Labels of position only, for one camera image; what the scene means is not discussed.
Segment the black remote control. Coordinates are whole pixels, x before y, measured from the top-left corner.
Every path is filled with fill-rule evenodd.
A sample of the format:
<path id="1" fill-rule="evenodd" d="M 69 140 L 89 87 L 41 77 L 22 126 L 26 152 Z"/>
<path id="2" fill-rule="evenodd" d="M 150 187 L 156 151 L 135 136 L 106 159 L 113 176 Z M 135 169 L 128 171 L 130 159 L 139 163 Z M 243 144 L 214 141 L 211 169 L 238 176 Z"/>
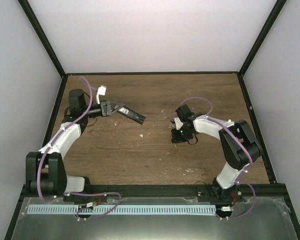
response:
<path id="1" fill-rule="evenodd" d="M 121 115 L 135 121 L 136 123 L 138 123 L 140 125 L 142 125 L 146 120 L 145 116 L 137 113 L 136 111 L 134 111 L 126 106 L 121 107 L 117 112 L 120 113 Z"/>

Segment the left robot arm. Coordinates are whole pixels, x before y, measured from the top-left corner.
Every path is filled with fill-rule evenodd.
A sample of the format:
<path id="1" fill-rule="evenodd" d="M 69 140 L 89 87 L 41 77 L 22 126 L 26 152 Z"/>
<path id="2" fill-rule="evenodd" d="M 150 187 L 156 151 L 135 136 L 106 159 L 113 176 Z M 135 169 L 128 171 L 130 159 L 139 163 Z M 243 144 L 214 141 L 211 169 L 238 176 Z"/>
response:
<path id="1" fill-rule="evenodd" d="M 81 202 L 91 198 L 92 189 L 86 185 L 86 178 L 67 175 L 63 159 L 86 129 L 89 119 L 109 117 L 125 105 L 110 100 L 86 102 L 87 96 L 83 89 L 71 90 L 69 106 L 57 133 L 39 151 L 27 154 L 25 189 L 28 193 L 39 197 L 74 193 Z"/>

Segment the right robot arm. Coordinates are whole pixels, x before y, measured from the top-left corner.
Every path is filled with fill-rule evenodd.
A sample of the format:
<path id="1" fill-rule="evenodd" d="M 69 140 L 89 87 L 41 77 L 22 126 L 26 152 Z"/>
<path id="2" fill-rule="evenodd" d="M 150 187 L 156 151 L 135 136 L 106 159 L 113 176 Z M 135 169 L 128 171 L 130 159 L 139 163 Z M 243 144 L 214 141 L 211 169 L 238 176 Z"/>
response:
<path id="1" fill-rule="evenodd" d="M 198 134 L 205 134 L 220 141 L 225 165 L 212 181 L 213 198 L 219 202 L 226 200 L 231 189 L 239 183 L 240 177 L 249 171 L 253 163 L 262 156 L 263 149 L 245 120 L 220 120 L 208 114 L 195 114 L 184 104 L 175 111 L 171 130 L 173 144 L 188 143 Z"/>

